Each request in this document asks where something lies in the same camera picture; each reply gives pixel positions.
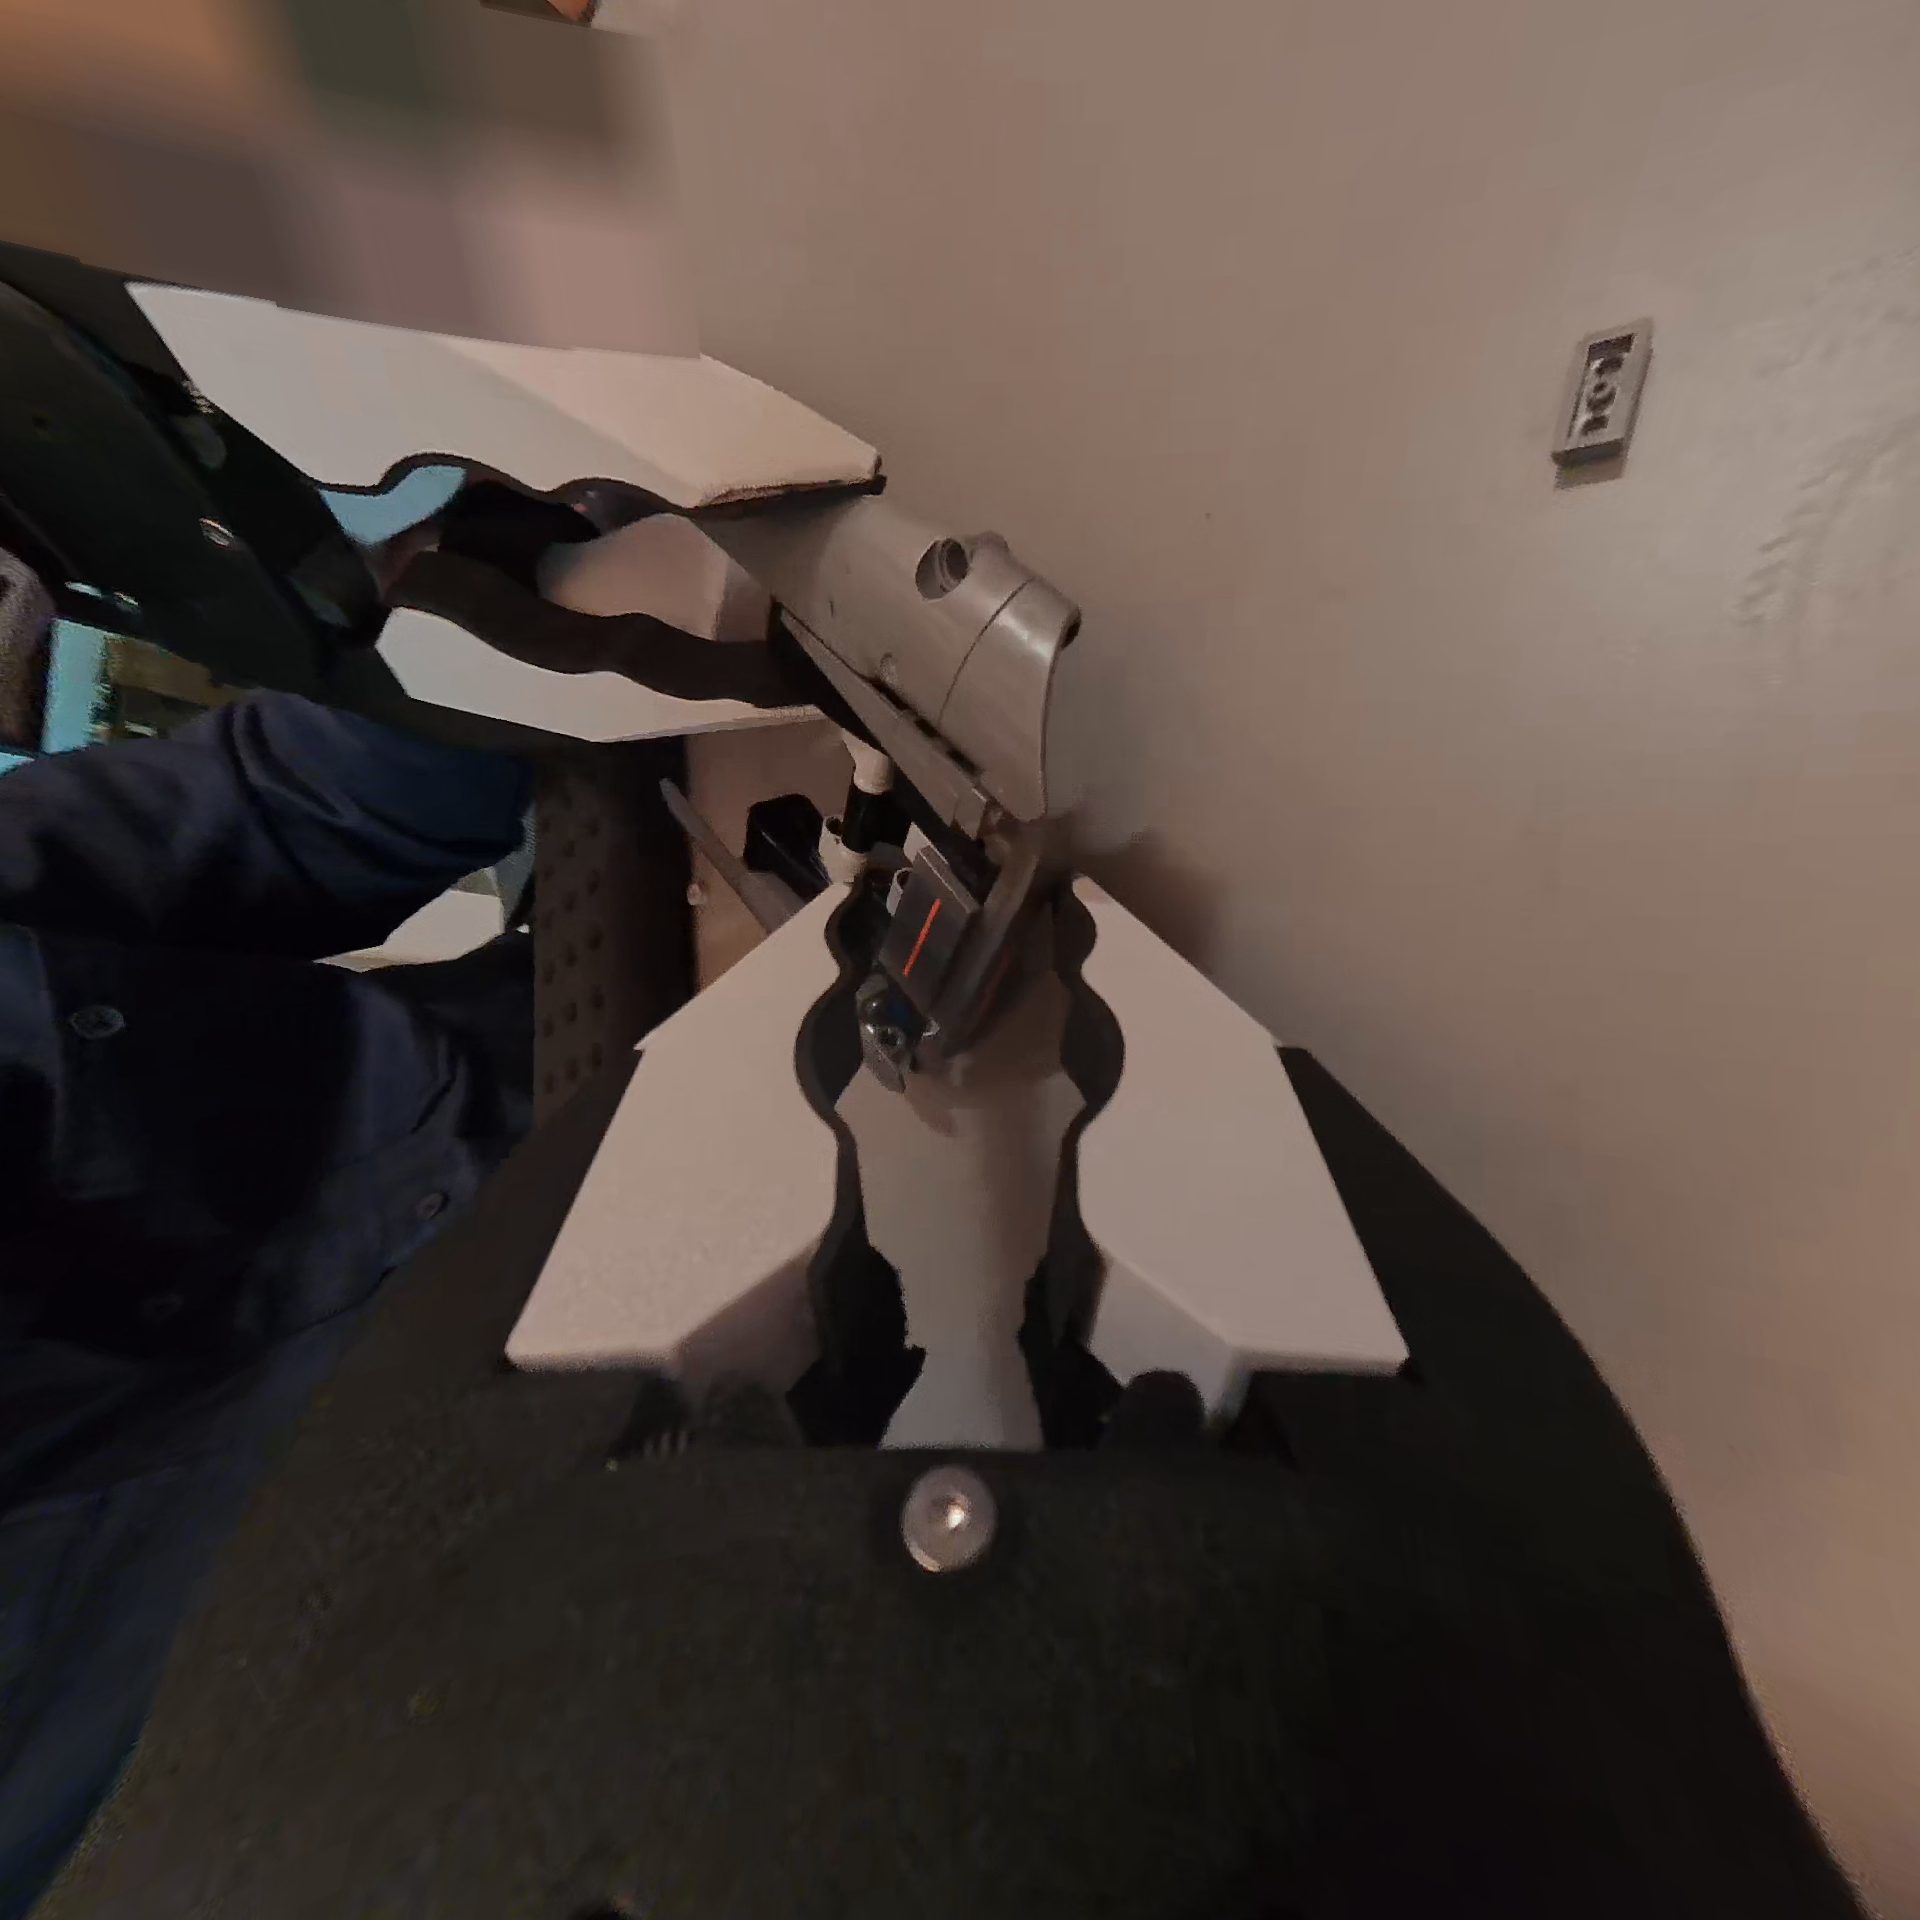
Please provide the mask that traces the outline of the black perforated board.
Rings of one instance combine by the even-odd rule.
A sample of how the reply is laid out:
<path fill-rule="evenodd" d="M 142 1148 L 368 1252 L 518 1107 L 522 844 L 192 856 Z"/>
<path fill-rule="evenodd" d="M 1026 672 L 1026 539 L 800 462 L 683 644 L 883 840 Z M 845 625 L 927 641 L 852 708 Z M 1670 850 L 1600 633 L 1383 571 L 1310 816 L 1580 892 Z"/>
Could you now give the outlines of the black perforated board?
<path fill-rule="evenodd" d="M 552 1120 L 698 990 L 691 844 L 660 781 L 678 739 L 589 745 L 534 784 L 534 1122 Z"/>

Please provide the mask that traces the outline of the grey lego door assembly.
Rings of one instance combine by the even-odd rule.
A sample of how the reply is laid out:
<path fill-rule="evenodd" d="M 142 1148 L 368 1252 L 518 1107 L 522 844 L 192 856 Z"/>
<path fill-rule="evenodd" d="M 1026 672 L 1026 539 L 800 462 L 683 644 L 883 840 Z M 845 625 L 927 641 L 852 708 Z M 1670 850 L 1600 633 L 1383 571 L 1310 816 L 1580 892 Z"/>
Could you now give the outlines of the grey lego door assembly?
<path fill-rule="evenodd" d="M 855 1019 L 903 1090 L 994 1022 L 1066 878 L 1048 712 L 1078 605 L 999 536 L 948 536 L 878 493 L 781 502 L 733 556 L 831 694 L 852 757 L 822 856 L 885 908 Z"/>

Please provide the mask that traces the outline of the small dark grey lego plate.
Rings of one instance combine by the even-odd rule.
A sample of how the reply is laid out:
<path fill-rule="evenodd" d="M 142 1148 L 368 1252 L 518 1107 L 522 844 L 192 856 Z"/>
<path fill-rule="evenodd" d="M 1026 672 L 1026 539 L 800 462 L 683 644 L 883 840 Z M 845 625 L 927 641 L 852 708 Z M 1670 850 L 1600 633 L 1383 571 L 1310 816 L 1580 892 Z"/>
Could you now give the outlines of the small dark grey lego plate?
<path fill-rule="evenodd" d="M 1575 346 L 1550 457 L 1558 473 L 1619 465 L 1635 437 L 1652 357 L 1652 321 L 1602 328 Z"/>

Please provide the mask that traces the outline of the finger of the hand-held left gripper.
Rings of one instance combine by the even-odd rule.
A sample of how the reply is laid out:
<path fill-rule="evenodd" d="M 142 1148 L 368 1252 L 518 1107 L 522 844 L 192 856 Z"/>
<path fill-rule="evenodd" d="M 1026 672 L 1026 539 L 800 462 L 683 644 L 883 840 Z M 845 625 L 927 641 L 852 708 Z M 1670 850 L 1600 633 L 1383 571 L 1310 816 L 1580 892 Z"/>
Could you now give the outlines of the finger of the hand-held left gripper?
<path fill-rule="evenodd" d="M 874 445 L 707 354 L 493 344 L 132 282 L 187 379 L 324 489 L 379 491 L 408 465 L 538 493 L 618 482 L 700 512 L 864 489 Z"/>
<path fill-rule="evenodd" d="M 691 518 L 440 512 L 389 562 L 375 658 L 474 737 L 606 748 L 821 720 L 768 592 Z"/>

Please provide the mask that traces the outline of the person's dark blue clothing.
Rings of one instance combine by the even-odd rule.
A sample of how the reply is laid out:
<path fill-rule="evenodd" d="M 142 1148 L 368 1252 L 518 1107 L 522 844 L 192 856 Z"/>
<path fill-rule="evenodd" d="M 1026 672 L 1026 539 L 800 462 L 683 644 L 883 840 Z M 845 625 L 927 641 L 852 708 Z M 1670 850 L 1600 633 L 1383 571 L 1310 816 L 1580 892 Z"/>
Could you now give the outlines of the person's dark blue clothing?
<path fill-rule="evenodd" d="M 124 1773 L 286 1428 L 531 1131 L 531 958 L 5 928 L 5 1915 Z"/>

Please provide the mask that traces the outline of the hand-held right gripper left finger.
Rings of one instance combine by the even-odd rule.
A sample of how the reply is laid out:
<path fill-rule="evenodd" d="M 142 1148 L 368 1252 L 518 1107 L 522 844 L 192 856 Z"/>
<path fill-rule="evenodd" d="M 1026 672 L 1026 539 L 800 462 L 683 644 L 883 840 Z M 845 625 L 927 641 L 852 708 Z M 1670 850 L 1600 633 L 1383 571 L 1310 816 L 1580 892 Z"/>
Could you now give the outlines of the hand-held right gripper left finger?
<path fill-rule="evenodd" d="M 916 1380 L 840 1098 L 878 913 L 831 884 L 647 1036 L 508 1337 L 524 1374 L 754 1380 L 794 1411 L 898 1411 Z"/>

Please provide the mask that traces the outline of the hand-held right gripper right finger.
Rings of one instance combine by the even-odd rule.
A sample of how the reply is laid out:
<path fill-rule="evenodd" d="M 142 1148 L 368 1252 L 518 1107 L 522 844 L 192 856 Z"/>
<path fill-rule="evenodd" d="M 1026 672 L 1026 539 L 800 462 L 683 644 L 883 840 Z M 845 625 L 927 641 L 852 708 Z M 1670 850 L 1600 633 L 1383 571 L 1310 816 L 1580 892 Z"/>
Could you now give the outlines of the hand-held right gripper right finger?
<path fill-rule="evenodd" d="M 1274 1036 L 1087 878 L 1053 966 L 1078 1112 L 1036 1272 L 1040 1416 L 1104 1419 L 1143 1376 L 1210 1419 L 1262 1376 L 1396 1376 L 1406 1337 Z"/>

